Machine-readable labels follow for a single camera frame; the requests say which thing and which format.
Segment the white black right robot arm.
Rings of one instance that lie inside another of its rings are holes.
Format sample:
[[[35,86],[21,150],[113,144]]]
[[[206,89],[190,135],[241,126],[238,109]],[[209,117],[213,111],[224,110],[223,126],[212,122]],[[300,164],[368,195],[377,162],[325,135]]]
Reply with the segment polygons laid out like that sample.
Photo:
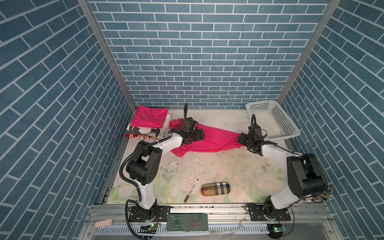
[[[286,165],[288,183],[279,192],[268,196],[263,206],[245,206],[245,210],[255,221],[276,221],[282,217],[290,220],[289,207],[301,200],[318,196],[328,189],[327,177],[314,154],[295,153],[265,140],[267,135],[263,135],[264,130],[257,124],[255,115],[252,115],[248,130],[247,134],[242,133],[239,136],[238,143],[251,153],[283,162]]]

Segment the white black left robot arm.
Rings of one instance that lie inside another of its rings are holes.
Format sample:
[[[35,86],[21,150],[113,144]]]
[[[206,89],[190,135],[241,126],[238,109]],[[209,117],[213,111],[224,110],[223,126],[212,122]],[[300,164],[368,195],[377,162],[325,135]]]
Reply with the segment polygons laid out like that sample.
[[[127,200],[126,205],[134,204],[133,213],[128,210],[128,219],[137,216],[139,220],[149,222],[157,213],[157,199],[154,196],[153,180],[157,176],[161,158],[164,154],[204,139],[203,130],[198,129],[198,122],[187,117],[188,104],[184,106],[184,117],[168,136],[152,143],[140,141],[135,150],[122,162],[119,168],[120,178],[133,185],[138,193],[138,200]]]

